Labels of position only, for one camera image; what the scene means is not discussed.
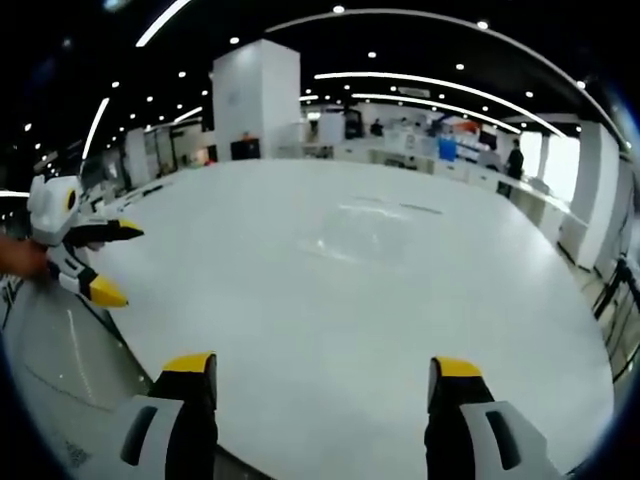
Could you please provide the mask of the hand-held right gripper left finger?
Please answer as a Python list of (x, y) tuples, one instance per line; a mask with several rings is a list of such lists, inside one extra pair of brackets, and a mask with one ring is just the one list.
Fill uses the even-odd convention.
[(177, 357), (144, 395), (115, 413), (102, 452), (104, 479), (212, 479), (216, 423), (216, 354)]

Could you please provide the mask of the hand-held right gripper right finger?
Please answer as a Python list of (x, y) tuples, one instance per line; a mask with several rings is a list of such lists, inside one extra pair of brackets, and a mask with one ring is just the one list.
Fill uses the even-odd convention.
[(495, 400), (468, 361), (431, 359), (427, 413), (429, 479), (565, 477), (548, 457), (546, 437), (511, 403)]

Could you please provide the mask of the person's left hand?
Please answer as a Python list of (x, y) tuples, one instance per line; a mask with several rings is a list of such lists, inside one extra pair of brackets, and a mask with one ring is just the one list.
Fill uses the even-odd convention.
[(47, 256), (40, 245), (31, 239), (19, 240), (5, 234), (1, 235), (0, 241), (2, 275), (30, 279), (48, 273)]

